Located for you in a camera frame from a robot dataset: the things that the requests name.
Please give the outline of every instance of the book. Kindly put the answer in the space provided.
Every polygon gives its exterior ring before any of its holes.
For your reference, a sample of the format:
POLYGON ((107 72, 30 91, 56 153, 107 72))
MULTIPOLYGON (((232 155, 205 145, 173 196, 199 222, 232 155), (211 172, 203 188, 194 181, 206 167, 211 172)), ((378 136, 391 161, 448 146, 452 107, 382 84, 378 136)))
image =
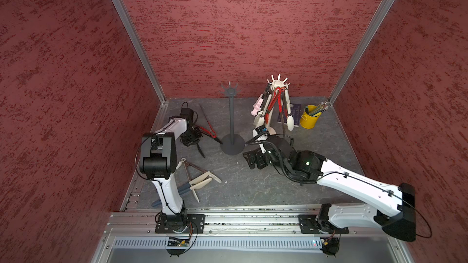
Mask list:
MULTIPOLYGON (((291 103, 291 115, 294 118, 294 126, 299 127, 299 121, 301 119, 302 111, 301 111, 302 105, 300 103, 291 103)), ((284 114, 284 122, 286 123, 286 120, 288 118, 288 112, 283 112, 284 114)), ((281 116, 278 114, 278 123, 281 123, 281 116)))

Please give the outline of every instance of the black cable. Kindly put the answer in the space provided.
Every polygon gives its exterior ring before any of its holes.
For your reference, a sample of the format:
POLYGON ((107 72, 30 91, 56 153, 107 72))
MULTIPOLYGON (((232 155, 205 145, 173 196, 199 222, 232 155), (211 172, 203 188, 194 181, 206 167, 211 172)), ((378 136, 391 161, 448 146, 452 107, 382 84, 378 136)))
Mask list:
MULTIPOLYGON (((326 173, 325 175, 323 175, 322 177, 320 177, 319 179, 317 179, 317 182, 321 179, 323 179, 324 177, 328 176, 328 175, 331 175, 331 174, 340 174, 340 175, 343 175, 344 176, 344 173, 340 173, 340 172, 331 172, 331 173, 326 173)), ((379 190, 382 190, 383 192, 387 193, 388 195, 390 196, 394 196, 394 197, 397 197, 398 199, 400 199, 402 202, 405 202, 409 207, 411 207, 412 209, 414 209, 414 211, 416 211, 420 216, 421 218, 424 220, 424 222, 426 223, 427 227, 429 228, 429 236, 424 236, 424 235, 419 235, 419 234, 416 234, 418 237, 421 237, 421 238, 425 238, 425 239, 430 239, 432 237, 432 228, 430 227, 430 224, 429 222, 426 220, 426 218, 413 206, 411 205, 409 202, 405 201, 404 199, 396 196, 394 193, 388 191, 388 190, 385 190, 385 189, 382 189, 380 188, 379 186, 376 186, 374 184, 371 184, 367 181, 364 181, 364 180, 361 180, 360 178, 356 178, 356 177, 353 177, 353 176, 349 176, 347 175, 346 176, 347 178, 353 178, 353 179, 356 179, 360 182, 363 182, 365 184, 368 184, 368 185, 371 185, 372 187, 375 187, 379 190)))
POLYGON ((291 136, 289 136, 289 135, 286 135, 286 134, 273 134, 273 135, 271 135, 271 136, 274 136, 274 135, 283 136, 283 139, 284 139, 284 137, 288 137, 288 138, 289 138, 289 143, 290 143, 290 145, 293 146, 293 144, 292 144, 292 141, 294 140, 293 137, 291 137, 291 136))
POLYGON ((159 218, 159 215, 161 215, 161 213, 162 213, 162 210, 160 212, 156 213, 156 215, 155 215, 155 222, 156 223, 158 222, 157 218, 159 218))
POLYGON ((179 215, 180 213, 175 213, 172 211, 172 209, 169 207, 169 203, 167 203, 167 200, 166 200, 166 195, 164 195, 164 191, 162 190, 162 183, 157 181, 159 183, 159 186, 161 187, 161 193, 162 193, 162 197, 164 198, 164 202, 166 203, 166 206, 167 208, 174 214, 174 215, 179 215))
POLYGON ((246 143, 245 145, 254 145, 254 144, 262 144, 262 143, 270 144, 272 146, 272 148, 275 150, 275 153, 278 156, 281 171, 286 176, 286 178, 288 178, 289 180, 291 180, 293 182, 299 183, 299 184, 315 184, 316 183, 316 181, 298 180, 298 179, 291 178, 290 176, 288 176, 288 174, 286 172, 286 168, 284 167, 284 162, 283 162, 283 158, 281 156, 281 152, 279 151, 279 149, 276 147, 276 145, 274 143, 272 143, 270 141, 267 141, 267 140, 258 140, 258 141, 254 141, 254 142, 251 142, 251 143, 246 143))
POLYGON ((194 223, 193 221, 191 221, 191 220, 189 220, 189 221, 192 223, 192 225, 194 225, 194 226, 196 227, 196 236, 195 236, 195 240, 193 240, 193 243, 189 246, 188 249, 186 249, 184 252, 182 252, 182 254, 187 253, 187 251, 190 250, 190 248, 192 248, 193 245, 195 245, 196 238, 198 237, 198 226, 197 226, 196 223, 194 223))
POLYGON ((263 131, 262 133, 260 133, 259 135, 255 136, 254 138, 248 140, 245 142, 245 145, 249 145, 248 143, 251 143, 251 142, 254 142, 255 140, 259 139, 260 137, 264 136, 264 135, 270 135, 270 132, 268 131, 263 131))
MULTIPOLYGON (((188 108, 189 107, 189 103, 188 102, 183 102, 182 103, 182 106, 180 106, 180 108, 182 109, 184 107, 184 104, 187 104, 187 106, 185 108, 188 108)), ((193 124, 196 124, 197 120, 198 120, 198 113, 196 111, 193 111, 194 114, 196 114, 196 119, 193 121, 193 124)))
POLYGON ((281 176, 284 176, 284 174, 280 173, 280 172, 278 171, 278 169, 277 169, 275 166, 272 165, 272 167, 275 168, 275 170, 276 170, 276 172, 278 172, 278 174, 280 174, 281 176))

